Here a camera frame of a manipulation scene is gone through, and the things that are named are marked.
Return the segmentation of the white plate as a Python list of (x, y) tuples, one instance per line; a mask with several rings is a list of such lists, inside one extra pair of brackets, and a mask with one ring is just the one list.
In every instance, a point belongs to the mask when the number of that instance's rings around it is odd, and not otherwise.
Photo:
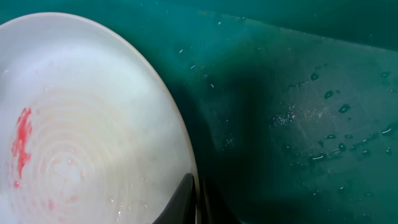
[(1, 25), (2, 223), (152, 223), (185, 175), (181, 114), (130, 43), (59, 12)]

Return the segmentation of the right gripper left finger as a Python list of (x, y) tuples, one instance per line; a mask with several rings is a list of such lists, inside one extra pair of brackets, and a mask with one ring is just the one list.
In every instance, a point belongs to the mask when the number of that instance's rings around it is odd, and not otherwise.
[(195, 224), (196, 191), (193, 174), (186, 173), (153, 224)]

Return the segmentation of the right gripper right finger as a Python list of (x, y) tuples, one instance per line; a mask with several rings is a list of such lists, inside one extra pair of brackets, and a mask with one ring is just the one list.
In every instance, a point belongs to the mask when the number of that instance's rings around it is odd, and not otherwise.
[(202, 224), (241, 224), (210, 179), (200, 181), (200, 210)]

